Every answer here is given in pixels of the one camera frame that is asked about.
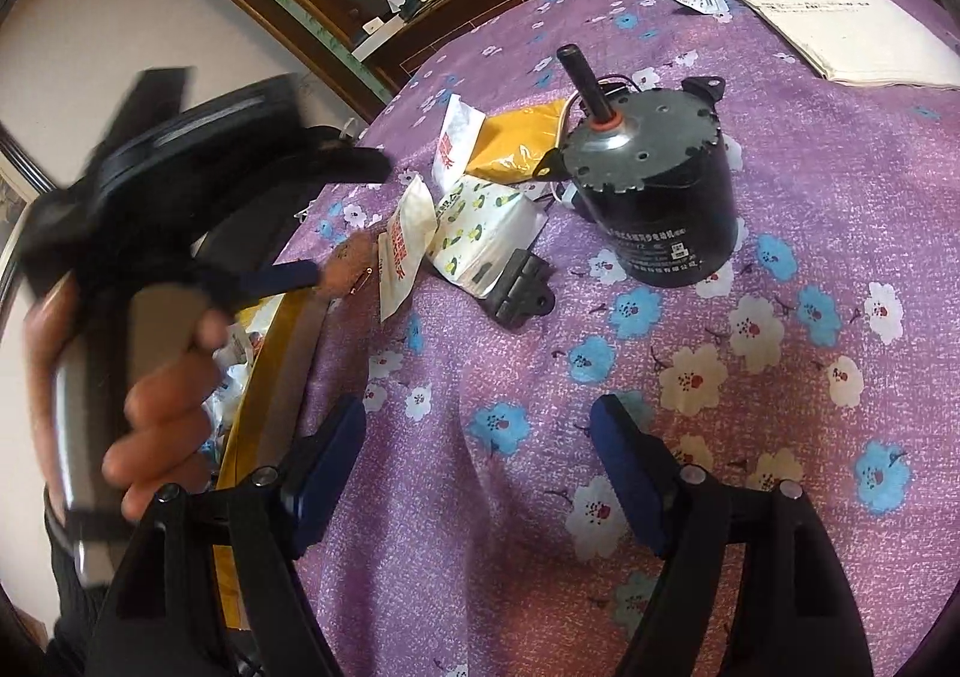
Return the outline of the person's left hand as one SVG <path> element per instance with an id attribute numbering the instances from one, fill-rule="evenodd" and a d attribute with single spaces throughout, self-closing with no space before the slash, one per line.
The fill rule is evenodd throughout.
<path id="1" fill-rule="evenodd" d="M 78 290 L 64 277 L 25 319 L 26 391 L 32 444 L 55 518 L 65 519 L 65 493 L 57 466 L 53 428 L 53 378 L 73 324 Z M 166 484 L 199 493 L 210 480 L 210 462 L 200 452 L 212 433 L 203 402 L 218 388 L 213 360 L 228 340 L 229 319 L 217 310 L 202 314 L 189 349 L 133 384 L 125 398 L 130 432 L 107 450 L 101 471 L 124 492 L 122 514 L 135 523 Z"/>

